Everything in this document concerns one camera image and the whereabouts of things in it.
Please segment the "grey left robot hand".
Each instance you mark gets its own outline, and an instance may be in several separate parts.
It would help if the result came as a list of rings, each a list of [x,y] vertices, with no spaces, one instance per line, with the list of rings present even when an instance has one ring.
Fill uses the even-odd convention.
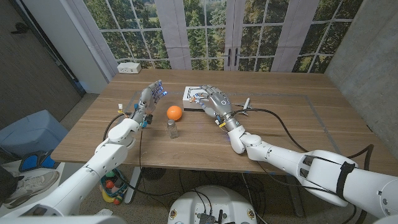
[[[167,94],[162,86],[162,80],[150,84],[141,92],[137,108],[135,109],[132,119],[138,123],[144,121],[147,115],[150,115],[155,110],[156,104],[159,100]]]

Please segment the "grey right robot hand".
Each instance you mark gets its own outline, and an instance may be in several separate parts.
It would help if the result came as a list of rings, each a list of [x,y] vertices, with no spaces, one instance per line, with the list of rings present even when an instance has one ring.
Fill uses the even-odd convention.
[[[225,128],[228,131],[240,126],[232,115],[232,105],[225,93],[212,85],[202,85],[200,88],[201,92],[195,95],[195,102],[207,115],[219,119],[220,124],[225,123]]]

